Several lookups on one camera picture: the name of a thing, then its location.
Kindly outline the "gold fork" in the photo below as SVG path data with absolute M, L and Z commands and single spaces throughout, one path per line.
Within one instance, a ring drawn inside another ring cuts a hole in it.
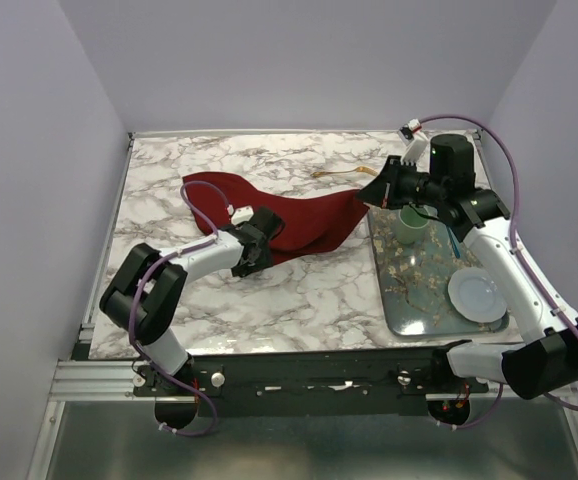
M 332 175 L 348 175 L 348 174 L 366 174 L 370 176 L 377 176 L 378 172 L 370 167 L 367 166 L 358 166 L 350 170 L 343 170 L 343 171 L 315 171 L 310 174 L 313 178 L 321 178 L 324 176 L 332 176 Z

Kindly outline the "dark red cloth napkin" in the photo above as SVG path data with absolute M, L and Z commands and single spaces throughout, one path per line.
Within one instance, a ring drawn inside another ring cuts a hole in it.
M 355 189 L 295 199 L 260 191 L 244 178 L 226 172 L 187 175 L 183 183 L 192 204 L 218 227 L 230 223 L 228 203 L 236 208 L 267 207 L 277 214 L 285 226 L 270 242 L 276 265 L 336 250 L 368 212 L 368 207 L 356 198 Z

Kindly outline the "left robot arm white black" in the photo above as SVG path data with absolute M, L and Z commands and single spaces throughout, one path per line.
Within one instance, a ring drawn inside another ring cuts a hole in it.
M 191 380 L 190 354 L 171 329 L 186 284 L 221 270 L 247 277 L 273 265 L 270 243 L 285 222 L 266 207 L 236 216 L 235 223 L 177 249 L 134 246 L 101 295 L 101 312 L 158 367 L 156 382 L 170 395 L 183 393 Z

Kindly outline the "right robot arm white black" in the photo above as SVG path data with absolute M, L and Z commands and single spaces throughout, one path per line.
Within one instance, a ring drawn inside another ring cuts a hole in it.
M 500 197 L 477 186 L 472 143 L 460 134 L 428 137 L 419 127 L 403 127 L 400 135 L 404 153 L 388 156 L 357 199 L 388 210 L 434 209 L 491 276 L 522 338 L 515 345 L 447 346 L 445 358 L 429 367 L 431 384 L 449 392 L 474 377 L 534 399 L 578 381 L 578 315 L 536 267 Z

